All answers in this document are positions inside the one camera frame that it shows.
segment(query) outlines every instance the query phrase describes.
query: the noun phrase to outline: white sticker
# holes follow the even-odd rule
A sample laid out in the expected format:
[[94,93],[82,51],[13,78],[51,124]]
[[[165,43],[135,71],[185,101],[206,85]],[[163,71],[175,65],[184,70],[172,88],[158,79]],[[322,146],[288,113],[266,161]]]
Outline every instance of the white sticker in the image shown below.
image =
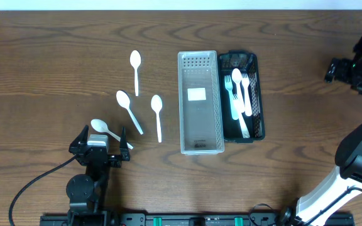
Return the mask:
[[188,100],[206,100],[205,88],[188,89]]

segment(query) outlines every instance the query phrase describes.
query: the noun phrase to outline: spoon handle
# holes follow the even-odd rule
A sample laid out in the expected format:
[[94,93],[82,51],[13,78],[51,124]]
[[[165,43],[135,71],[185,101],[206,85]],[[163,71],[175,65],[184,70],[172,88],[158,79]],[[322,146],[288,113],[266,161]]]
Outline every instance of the spoon handle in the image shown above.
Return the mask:
[[160,116],[156,114],[156,123],[157,123],[157,139],[158,142],[162,142],[162,126],[160,125]]
[[[111,131],[107,131],[108,134],[112,135],[113,138],[115,138],[117,141],[120,141],[121,138],[119,136],[117,136],[117,134],[111,132]],[[133,149],[133,146],[130,143],[126,143],[126,145],[128,145],[128,148]]]
[[138,69],[135,68],[135,96],[139,96]]
[[131,116],[131,119],[133,121],[133,124],[135,124],[136,128],[138,129],[140,134],[143,134],[142,128],[139,125],[138,121],[136,120],[135,116],[132,114],[131,110],[128,109],[129,115]]

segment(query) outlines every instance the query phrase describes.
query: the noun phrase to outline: plastic utensil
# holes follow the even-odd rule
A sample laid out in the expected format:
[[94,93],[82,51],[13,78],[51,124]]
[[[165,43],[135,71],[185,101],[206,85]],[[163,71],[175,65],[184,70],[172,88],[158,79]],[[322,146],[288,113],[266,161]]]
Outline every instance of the plastic utensil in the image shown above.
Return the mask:
[[[111,132],[109,129],[108,129],[108,126],[107,124],[100,120],[100,119],[93,119],[90,124],[92,125],[93,129],[97,132],[106,132],[110,135],[113,136],[113,138],[115,138],[117,141],[120,141],[121,138],[119,136],[117,136],[115,133]],[[128,145],[128,147],[130,149],[133,149],[133,146],[130,145],[130,143],[126,143]]]
[[130,62],[135,69],[135,96],[139,96],[138,67],[141,65],[141,55],[138,51],[132,51]]
[[251,108],[251,101],[250,95],[248,93],[248,86],[250,86],[250,79],[248,78],[247,74],[243,74],[242,82],[244,87],[244,105],[245,105],[245,115],[252,116],[252,108]]
[[118,101],[118,104],[121,107],[125,108],[128,111],[129,116],[131,116],[133,124],[135,124],[135,126],[138,129],[139,133],[143,134],[141,126],[139,125],[139,123],[136,120],[135,116],[132,114],[131,109],[129,109],[129,105],[131,104],[131,101],[130,101],[128,95],[122,90],[117,91],[117,101]]
[[238,112],[238,121],[239,121],[239,126],[241,128],[241,133],[243,134],[243,138],[250,138],[250,132],[248,132],[248,128],[246,127],[243,118],[244,104],[242,104],[241,101],[238,99],[237,94],[234,94],[233,104]]
[[237,114],[237,110],[233,104],[233,82],[231,81],[230,75],[226,75],[224,77],[224,86],[226,87],[226,90],[229,92],[231,117],[234,120],[237,120],[238,114]]
[[162,99],[158,95],[154,95],[151,98],[151,108],[156,112],[156,124],[157,124],[157,139],[158,142],[162,142],[162,127],[160,125],[160,110],[163,107]]
[[237,86],[238,100],[241,101],[242,104],[244,104],[243,93],[241,92],[241,86],[240,86],[241,80],[243,79],[243,77],[241,76],[241,72],[238,70],[238,68],[235,68],[233,70],[233,72],[231,73],[231,78],[233,78],[233,82]]

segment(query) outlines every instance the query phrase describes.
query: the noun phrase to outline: plastic fork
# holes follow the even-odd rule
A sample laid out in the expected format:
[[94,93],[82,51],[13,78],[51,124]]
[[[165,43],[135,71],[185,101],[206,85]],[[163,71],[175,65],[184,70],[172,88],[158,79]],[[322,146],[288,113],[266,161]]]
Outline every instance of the plastic fork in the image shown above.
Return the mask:
[[248,74],[246,74],[246,73],[242,74],[242,76],[243,76],[243,79],[242,79],[241,83],[243,84],[243,87],[244,87],[245,115],[252,116],[250,95],[248,93],[248,87],[250,86],[250,79],[248,78]]
[[239,121],[239,126],[241,128],[241,133],[243,134],[243,138],[250,138],[250,132],[248,132],[248,128],[246,127],[243,118],[244,105],[242,104],[241,100],[238,99],[237,94],[234,94],[233,104],[238,112],[238,121]]
[[230,75],[226,75],[224,77],[224,86],[226,87],[226,90],[229,92],[231,117],[234,120],[237,120],[238,114],[237,114],[237,110],[233,104],[233,82],[231,81]]

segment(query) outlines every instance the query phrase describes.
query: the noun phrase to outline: white background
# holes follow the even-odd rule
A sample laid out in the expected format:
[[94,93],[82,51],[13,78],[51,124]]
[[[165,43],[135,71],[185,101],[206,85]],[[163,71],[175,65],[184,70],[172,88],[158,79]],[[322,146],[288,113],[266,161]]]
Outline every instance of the white background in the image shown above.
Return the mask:
[[0,0],[0,10],[362,9],[362,0]]

